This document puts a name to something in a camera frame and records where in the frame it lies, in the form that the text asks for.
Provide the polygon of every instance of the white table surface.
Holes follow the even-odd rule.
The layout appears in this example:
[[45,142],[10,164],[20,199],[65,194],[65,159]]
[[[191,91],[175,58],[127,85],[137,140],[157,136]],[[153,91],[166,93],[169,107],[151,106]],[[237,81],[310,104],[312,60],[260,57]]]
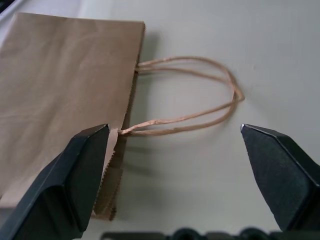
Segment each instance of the white table surface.
[[[231,69],[246,96],[219,126],[131,138],[116,219],[92,219],[83,239],[99,239],[106,231],[171,234],[180,227],[201,233],[279,229],[256,185],[240,125],[287,134],[320,163],[319,9],[317,0],[83,0],[81,18],[145,21],[142,61],[213,58]],[[140,77],[131,123],[206,110],[230,98],[227,87],[206,79]]]

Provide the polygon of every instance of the bag handle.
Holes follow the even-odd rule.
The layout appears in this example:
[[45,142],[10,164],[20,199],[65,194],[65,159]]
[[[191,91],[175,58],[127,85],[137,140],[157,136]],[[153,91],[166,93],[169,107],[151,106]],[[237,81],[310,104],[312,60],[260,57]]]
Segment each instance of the bag handle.
[[[225,75],[226,78],[219,77],[212,74],[205,74],[196,70],[187,69],[187,68],[177,68],[177,67],[154,67],[153,65],[156,64],[162,64],[162,63],[168,63],[172,61],[181,61],[181,60],[192,60],[192,61],[199,61],[203,63],[207,63],[215,68],[218,68],[221,70]],[[222,104],[218,107],[197,112],[194,114],[189,114],[185,116],[181,116],[178,118],[173,119],[154,119],[149,120],[146,122],[142,122],[139,124],[136,124],[132,127],[129,127],[127,129],[119,130],[118,134],[121,136],[162,136],[162,135],[168,135],[168,134],[175,134],[175,133],[181,133],[181,132],[187,132],[187,131],[193,131],[197,129],[203,129],[208,128],[213,125],[217,125],[223,121],[225,121],[227,118],[231,116],[233,111],[236,109],[238,103],[242,102],[245,99],[245,96],[243,95],[242,91],[239,89],[237,85],[237,81],[232,75],[232,73],[221,63],[214,61],[209,58],[200,57],[200,56],[173,56],[168,58],[162,58],[162,59],[155,59],[151,61],[145,61],[141,62],[137,65],[137,68],[135,69],[137,73],[144,74],[144,73],[150,73],[150,72],[158,72],[158,71],[174,71],[174,72],[180,72],[184,74],[191,74],[198,77],[203,77],[207,79],[211,79],[214,81],[222,82],[224,84],[229,85],[233,89],[233,98],[230,102]],[[145,128],[147,126],[151,125],[164,125],[164,124],[171,124],[171,123],[178,123],[183,122],[189,119],[194,119],[203,115],[211,114],[217,111],[220,111],[222,109],[229,108],[228,111],[221,117],[217,118],[216,120],[202,123],[202,124],[195,124],[195,125],[188,125],[188,126],[182,126],[182,127],[174,127],[174,128],[167,128],[167,129],[160,129],[160,130],[137,130],[140,128]]]

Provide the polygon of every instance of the kraft paper bag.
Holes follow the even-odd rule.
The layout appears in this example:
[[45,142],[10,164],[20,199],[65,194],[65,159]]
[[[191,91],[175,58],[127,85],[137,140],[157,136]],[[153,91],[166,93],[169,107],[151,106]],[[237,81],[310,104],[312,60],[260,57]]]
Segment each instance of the kraft paper bag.
[[109,124],[95,211],[112,218],[145,24],[18,13],[0,50],[0,207],[78,132]]

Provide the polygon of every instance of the paper bag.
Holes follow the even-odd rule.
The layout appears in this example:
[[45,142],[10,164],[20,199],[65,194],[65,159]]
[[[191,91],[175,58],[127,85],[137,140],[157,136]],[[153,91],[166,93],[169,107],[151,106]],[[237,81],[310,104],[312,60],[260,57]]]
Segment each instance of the paper bag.
[[[112,215],[126,143],[114,154],[117,129],[129,117],[144,29],[143,22],[14,17],[0,50],[0,207],[14,207],[75,134],[107,123],[109,186],[98,200]],[[99,200],[96,207],[105,213],[108,206]]]

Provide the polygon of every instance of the twisted paper handle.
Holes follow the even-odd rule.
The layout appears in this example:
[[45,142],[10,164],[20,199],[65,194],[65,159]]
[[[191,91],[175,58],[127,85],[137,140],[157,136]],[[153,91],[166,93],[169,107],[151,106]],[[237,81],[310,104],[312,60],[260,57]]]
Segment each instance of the twisted paper handle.
[[[215,76],[212,74],[205,74],[196,70],[187,69],[187,68],[176,68],[176,67],[154,67],[153,65],[161,64],[161,63],[168,63],[172,61],[179,61],[179,60],[192,60],[192,61],[200,61],[207,63],[215,68],[220,69],[225,75],[226,79],[223,77]],[[205,57],[199,57],[199,56],[174,56],[174,57],[168,57],[163,59],[156,59],[151,61],[145,61],[142,63],[139,63],[137,65],[137,68],[135,69],[136,72],[143,74],[143,73],[150,73],[150,72],[157,72],[157,71],[175,71],[185,74],[191,74],[198,77],[203,77],[207,79],[211,79],[214,81],[219,81],[224,84],[227,84],[232,87],[233,89],[233,98],[232,101],[222,104],[218,107],[201,111],[198,113],[185,115],[182,117],[174,118],[174,119],[154,119],[149,120],[146,122],[142,122],[140,124],[134,125],[132,127],[129,127],[127,129],[119,130],[118,134],[121,136],[161,136],[161,135],[168,135],[168,134],[175,134],[175,133],[181,133],[181,132],[187,132],[187,131],[193,131],[197,129],[203,129],[207,127],[211,127],[213,125],[219,124],[223,121],[225,121],[236,109],[238,103],[242,102],[245,99],[245,96],[237,86],[236,79],[231,74],[231,72],[223,66],[221,63],[211,60],[209,58]],[[140,128],[144,128],[151,125],[162,125],[162,124],[171,124],[171,123],[178,123],[182,121],[186,121],[189,119],[194,119],[203,115],[211,114],[214,112],[217,112],[219,110],[229,108],[228,111],[221,117],[217,118],[216,120],[202,123],[202,124],[195,124],[195,125],[188,125],[188,126],[182,126],[182,127],[174,127],[174,128],[167,128],[167,129],[160,129],[160,130],[137,130]]]

